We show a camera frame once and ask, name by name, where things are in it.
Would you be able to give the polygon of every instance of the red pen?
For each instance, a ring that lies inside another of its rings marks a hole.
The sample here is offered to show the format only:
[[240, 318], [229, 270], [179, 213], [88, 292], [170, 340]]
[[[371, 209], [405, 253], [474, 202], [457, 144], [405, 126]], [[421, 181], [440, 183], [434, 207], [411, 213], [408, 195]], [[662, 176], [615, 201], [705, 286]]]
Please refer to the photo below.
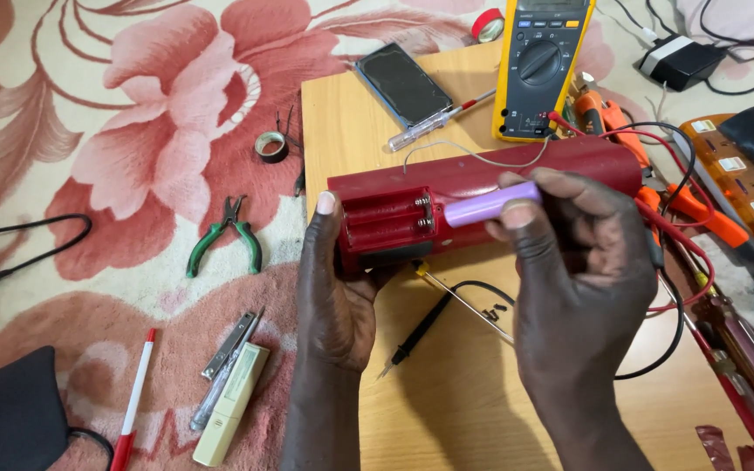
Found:
[[144, 343], [144, 349], [141, 351], [141, 361], [138, 362], [136, 381], [132, 383], [130, 404], [127, 406], [127, 414], [124, 415], [124, 425], [120, 429], [110, 471], [125, 471], [127, 469], [127, 462], [130, 461], [132, 443], [136, 439], [136, 433], [132, 430], [132, 423], [136, 421], [138, 400], [141, 399], [141, 387], [144, 386], [144, 376], [147, 375], [147, 364], [150, 363], [150, 353], [153, 350], [153, 341], [155, 339], [156, 329], [151, 328], [147, 332], [147, 341]]

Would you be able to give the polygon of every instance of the smartphone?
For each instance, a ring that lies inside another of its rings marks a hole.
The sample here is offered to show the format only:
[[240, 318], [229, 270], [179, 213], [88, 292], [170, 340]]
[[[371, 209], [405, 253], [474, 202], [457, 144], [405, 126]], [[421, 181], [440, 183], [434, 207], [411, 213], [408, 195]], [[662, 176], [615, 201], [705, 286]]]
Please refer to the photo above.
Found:
[[397, 43], [353, 66], [403, 127], [452, 108], [452, 98]]

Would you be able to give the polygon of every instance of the wooden table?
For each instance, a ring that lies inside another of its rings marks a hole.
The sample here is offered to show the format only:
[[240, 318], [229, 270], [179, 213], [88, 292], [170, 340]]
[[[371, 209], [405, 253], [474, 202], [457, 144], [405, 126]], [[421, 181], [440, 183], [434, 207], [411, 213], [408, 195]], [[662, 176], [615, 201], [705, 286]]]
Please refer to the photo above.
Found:
[[[499, 42], [418, 59], [456, 102], [495, 86]], [[390, 154], [399, 126], [353, 72], [302, 84], [308, 214], [327, 177], [399, 165]], [[460, 115], [418, 144], [448, 139], [474, 152], [510, 144], [490, 135], [493, 101]], [[445, 144], [413, 154], [410, 162], [454, 157]], [[511, 295], [518, 291], [514, 257], [489, 244], [433, 257], [433, 272], [448, 285], [475, 279]], [[480, 308], [499, 302], [475, 287], [462, 295]], [[388, 376], [384, 362], [444, 292], [412, 273], [397, 276], [377, 298], [377, 341], [360, 390], [363, 469], [546, 471], [560, 469], [555, 450], [519, 382], [513, 350], [466, 307], [451, 303], [415, 348]], [[663, 292], [655, 303], [668, 301]], [[500, 324], [511, 330], [510, 313]], [[676, 312], [649, 318], [621, 372], [651, 363], [665, 351]], [[711, 470], [695, 426], [721, 427], [735, 446], [751, 444], [703, 355], [687, 335], [676, 353], [644, 377], [616, 383], [624, 421], [656, 469]]]

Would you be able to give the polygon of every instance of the hand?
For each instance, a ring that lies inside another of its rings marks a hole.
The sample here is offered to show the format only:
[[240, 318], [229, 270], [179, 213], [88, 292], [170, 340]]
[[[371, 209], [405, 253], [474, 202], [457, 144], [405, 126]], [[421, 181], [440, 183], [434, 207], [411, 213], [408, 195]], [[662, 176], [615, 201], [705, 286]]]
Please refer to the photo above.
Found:
[[298, 269], [298, 343], [310, 359], [362, 373], [374, 347], [374, 298], [396, 269], [337, 277], [333, 248], [341, 220], [339, 199], [321, 192]]
[[[536, 405], [613, 399], [613, 377], [657, 292], [642, 218], [631, 198], [589, 178], [550, 168], [531, 178], [542, 208], [515, 199], [486, 222], [517, 254], [520, 377]], [[499, 186], [524, 181], [506, 173]]]

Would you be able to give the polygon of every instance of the needle-nose pliers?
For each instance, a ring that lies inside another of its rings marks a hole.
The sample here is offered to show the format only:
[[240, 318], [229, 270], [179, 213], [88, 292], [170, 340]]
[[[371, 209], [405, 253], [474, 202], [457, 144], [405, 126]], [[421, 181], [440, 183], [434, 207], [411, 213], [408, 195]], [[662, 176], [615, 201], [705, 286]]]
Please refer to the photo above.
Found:
[[199, 262], [203, 259], [203, 254], [218, 237], [223, 235], [225, 228], [228, 227], [229, 224], [235, 225], [235, 228], [240, 232], [243, 240], [249, 244], [252, 257], [251, 264], [249, 265], [250, 271], [252, 273], [260, 272], [260, 262], [263, 256], [260, 252], [258, 239], [252, 234], [248, 222], [237, 219], [237, 213], [240, 211], [240, 203], [243, 202], [243, 198], [246, 198], [246, 195], [238, 196], [235, 205], [232, 206], [231, 196], [226, 197], [223, 206], [223, 220], [210, 225], [209, 230], [203, 235], [203, 238], [197, 242], [197, 245], [194, 246], [194, 250], [191, 251], [191, 258], [188, 259], [188, 269], [186, 271], [188, 278], [193, 278], [197, 275], [199, 272]]

